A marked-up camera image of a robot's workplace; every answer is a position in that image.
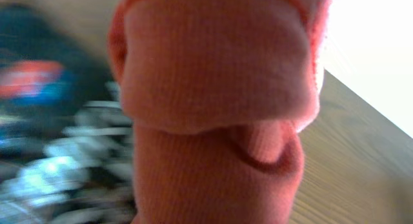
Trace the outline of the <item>orange printed t-shirt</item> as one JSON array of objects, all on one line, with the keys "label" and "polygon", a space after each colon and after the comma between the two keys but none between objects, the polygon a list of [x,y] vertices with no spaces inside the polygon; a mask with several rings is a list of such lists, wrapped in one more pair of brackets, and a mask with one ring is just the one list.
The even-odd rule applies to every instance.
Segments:
[{"label": "orange printed t-shirt", "polygon": [[135,223],[286,223],[319,111],[331,0],[120,0]]}]

